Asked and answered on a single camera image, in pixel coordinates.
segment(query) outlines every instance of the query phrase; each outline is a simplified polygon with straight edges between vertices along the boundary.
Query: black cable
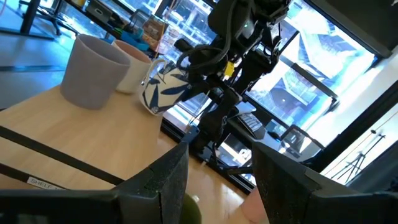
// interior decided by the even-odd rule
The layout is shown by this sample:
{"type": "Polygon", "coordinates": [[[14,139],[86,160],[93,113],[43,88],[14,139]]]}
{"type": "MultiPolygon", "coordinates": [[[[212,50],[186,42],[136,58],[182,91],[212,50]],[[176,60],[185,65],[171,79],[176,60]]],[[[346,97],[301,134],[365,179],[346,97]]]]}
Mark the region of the black cable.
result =
{"type": "Polygon", "coordinates": [[[233,0],[233,2],[231,4],[231,8],[229,9],[229,12],[228,12],[228,20],[227,20],[226,38],[225,38],[224,48],[223,49],[219,49],[219,48],[216,48],[216,47],[211,47],[209,45],[202,45],[202,46],[195,47],[195,48],[193,48],[191,50],[188,50],[186,52],[183,52],[181,54],[181,56],[178,58],[178,60],[177,60],[177,68],[179,68],[180,70],[183,70],[183,71],[192,72],[194,70],[198,70],[198,69],[203,68],[203,67],[214,65],[214,64],[220,62],[226,56],[226,54],[229,51],[229,48],[231,47],[231,43],[232,43],[232,34],[231,34],[232,15],[233,15],[233,10],[235,8],[236,2],[237,2],[237,0],[233,0]],[[188,57],[192,53],[200,51],[200,50],[216,50],[216,51],[220,51],[220,53],[218,55],[216,55],[215,57],[213,57],[211,60],[207,61],[207,62],[203,62],[203,63],[200,63],[198,65],[189,65],[188,67],[182,67],[181,66],[182,61],[186,57],[188,57]]]}

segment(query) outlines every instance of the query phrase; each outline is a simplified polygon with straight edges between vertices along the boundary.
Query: metal rod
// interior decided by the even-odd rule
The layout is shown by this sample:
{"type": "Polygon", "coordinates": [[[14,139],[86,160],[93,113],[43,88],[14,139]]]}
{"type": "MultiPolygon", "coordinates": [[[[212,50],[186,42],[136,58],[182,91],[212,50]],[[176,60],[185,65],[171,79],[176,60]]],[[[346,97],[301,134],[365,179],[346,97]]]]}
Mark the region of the metal rod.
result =
{"type": "Polygon", "coordinates": [[[37,8],[40,5],[40,0],[31,0],[22,21],[20,32],[22,34],[29,34],[30,28],[33,25],[33,20],[35,19],[37,8]]]}

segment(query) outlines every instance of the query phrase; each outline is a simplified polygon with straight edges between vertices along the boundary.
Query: white cup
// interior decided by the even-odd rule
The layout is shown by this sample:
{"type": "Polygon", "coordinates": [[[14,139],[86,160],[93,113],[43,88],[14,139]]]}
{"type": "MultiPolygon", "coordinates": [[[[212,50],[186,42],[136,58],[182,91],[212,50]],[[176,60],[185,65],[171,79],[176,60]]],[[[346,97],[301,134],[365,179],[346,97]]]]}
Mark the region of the white cup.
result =
{"type": "Polygon", "coordinates": [[[142,81],[149,78],[150,71],[152,71],[158,63],[163,62],[166,64],[166,61],[163,59],[156,60],[152,63],[146,54],[121,40],[115,40],[112,46],[123,52],[130,60],[130,68],[126,76],[119,83],[118,87],[116,87],[116,90],[121,93],[131,94],[137,92],[142,81]]]}

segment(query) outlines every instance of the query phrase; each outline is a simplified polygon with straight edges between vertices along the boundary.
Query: blue and white mug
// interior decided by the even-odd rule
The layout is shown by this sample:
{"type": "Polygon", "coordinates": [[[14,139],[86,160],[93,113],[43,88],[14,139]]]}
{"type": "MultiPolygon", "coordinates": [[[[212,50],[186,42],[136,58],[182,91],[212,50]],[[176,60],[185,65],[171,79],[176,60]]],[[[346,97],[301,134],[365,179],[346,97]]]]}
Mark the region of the blue and white mug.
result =
{"type": "Polygon", "coordinates": [[[169,62],[148,82],[145,81],[139,98],[150,113],[161,115],[181,101],[190,88],[185,73],[169,62]]]}

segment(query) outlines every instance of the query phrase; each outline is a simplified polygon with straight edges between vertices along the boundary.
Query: desk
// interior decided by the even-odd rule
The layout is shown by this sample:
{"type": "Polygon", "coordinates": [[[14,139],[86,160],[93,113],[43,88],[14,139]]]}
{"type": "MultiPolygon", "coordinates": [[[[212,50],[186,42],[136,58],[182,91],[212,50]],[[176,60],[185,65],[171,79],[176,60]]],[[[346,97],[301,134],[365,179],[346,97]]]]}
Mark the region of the desk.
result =
{"type": "MultiPolygon", "coordinates": [[[[138,173],[173,148],[137,98],[115,93],[99,111],[73,106],[59,87],[0,112],[0,125],[58,149],[122,179],[138,173]]],[[[110,189],[113,185],[0,138],[0,163],[68,189],[110,189]]],[[[0,174],[0,188],[34,187],[0,174]]],[[[197,195],[203,223],[249,223],[239,205],[244,194],[209,167],[189,161],[187,193],[197,195]]]]}

